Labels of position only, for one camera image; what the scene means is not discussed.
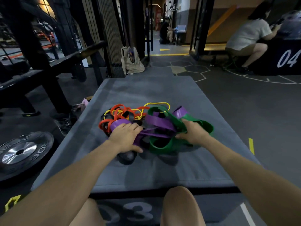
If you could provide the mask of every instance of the person in black shirt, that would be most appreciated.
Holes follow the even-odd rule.
[[[165,17],[165,21],[163,22],[160,29],[160,44],[169,44],[172,42],[173,31],[175,29],[170,26],[170,17]]]

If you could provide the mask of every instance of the beige bag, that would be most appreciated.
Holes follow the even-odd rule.
[[[140,73],[144,71],[144,65],[141,63],[138,52],[136,48],[134,48],[134,63],[131,62],[129,57],[129,50],[131,47],[124,46],[121,49],[121,64],[122,69],[125,75],[133,74],[133,73]]]

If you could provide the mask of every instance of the pile of resistance bands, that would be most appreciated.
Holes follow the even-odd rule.
[[[187,132],[181,118],[197,122],[209,134],[214,130],[210,123],[193,118],[182,106],[178,107],[173,113],[169,110],[170,105],[167,102],[147,103],[135,109],[118,104],[103,114],[99,128],[107,136],[110,136],[111,132],[121,124],[151,125],[152,128],[144,128],[138,134],[134,145],[146,148],[154,154],[168,154],[176,151],[183,144],[189,145],[185,140],[175,138],[176,134]]]

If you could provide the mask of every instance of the black weight plate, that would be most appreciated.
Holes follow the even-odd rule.
[[[0,146],[0,181],[15,177],[37,164],[54,143],[49,132],[32,132]]]

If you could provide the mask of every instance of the black hair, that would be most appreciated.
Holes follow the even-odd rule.
[[[272,4],[264,1],[256,9],[248,16],[249,20],[256,20],[256,19],[266,19],[265,13],[270,11],[272,8]]]

